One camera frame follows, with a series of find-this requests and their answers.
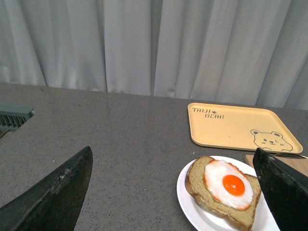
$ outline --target egg white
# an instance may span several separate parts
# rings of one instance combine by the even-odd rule
[[[241,196],[230,194],[224,187],[222,180],[226,175],[239,177],[245,186],[245,192]],[[246,210],[250,207],[253,190],[249,180],[235,167],[224,160],[214,160],[205,167],[205,186],[213,198],[222,204],[237,210]]]

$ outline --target plastic tray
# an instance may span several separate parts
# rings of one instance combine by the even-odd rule
[[[188,105],[192,140],[201,146],[301,153],[302,145],[270,110],[206,103]]]

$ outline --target white curtain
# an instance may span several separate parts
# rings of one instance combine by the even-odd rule
[[[308,110],[308,1],[0,0],[0,82]]]

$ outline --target bread slice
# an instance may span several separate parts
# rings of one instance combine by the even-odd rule
[[[239,211],[232,207],[223,205],[213,199],[211,193],[204,185],[203,174],[205,166],[212,160],[210,156],[202,156],[195,160],[190,166],[185,187],[187,192],[193,196],[196,202],[206,211],[209,211],[220,218],[224,218],[230,225],[241,231],[251,231],[255,220],[256,208],[261,196],[261,187],[258,179],[254,176],[245,174],[248,178],[254,195],[249,209]]]

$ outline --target dish rack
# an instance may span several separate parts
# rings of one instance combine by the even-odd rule
[[[31,106],[0,104],[0,131],[16,131],[33,114]]]

